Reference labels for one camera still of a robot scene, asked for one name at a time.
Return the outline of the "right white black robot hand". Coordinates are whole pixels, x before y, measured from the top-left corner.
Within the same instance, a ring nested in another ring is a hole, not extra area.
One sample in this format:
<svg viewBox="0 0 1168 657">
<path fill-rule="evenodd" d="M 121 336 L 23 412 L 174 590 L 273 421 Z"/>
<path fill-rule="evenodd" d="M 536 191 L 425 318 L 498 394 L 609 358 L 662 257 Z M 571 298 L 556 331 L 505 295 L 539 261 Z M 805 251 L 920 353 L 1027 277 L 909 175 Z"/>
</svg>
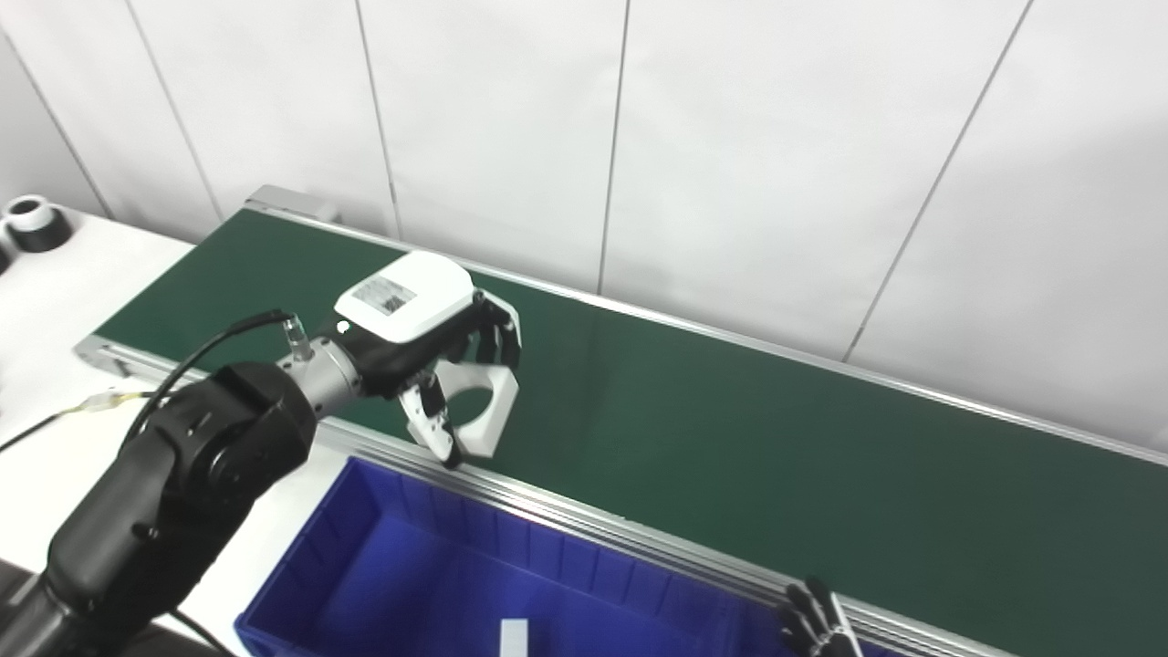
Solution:
<svg viewBox="0 0 1168 657">
<path fill-rule="evenodd" d="M 862 656 L 858 635 L 836 594 L 822 579 L 806 578 L 785 587 L 776 608 L 783 642 L 798 656 Z"/>
</svg>

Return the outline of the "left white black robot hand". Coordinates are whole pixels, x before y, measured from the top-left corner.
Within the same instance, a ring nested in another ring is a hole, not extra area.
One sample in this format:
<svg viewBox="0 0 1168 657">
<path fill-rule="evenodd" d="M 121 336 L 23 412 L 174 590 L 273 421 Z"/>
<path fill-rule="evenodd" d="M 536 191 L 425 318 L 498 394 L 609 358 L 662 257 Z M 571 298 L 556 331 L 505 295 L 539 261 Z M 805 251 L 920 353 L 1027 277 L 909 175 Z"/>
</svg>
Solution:
<svg viewBox="0 0 1168 657">
<path fill-rule="evenodd" d="M 496 452 L 520 390 L 520 314 L 454 260 L 410 251 L 381 267 L 339 295 L 318 336 L 345 354 L 356 394 L 397 401 L 443 466 Z"/>
</svg>

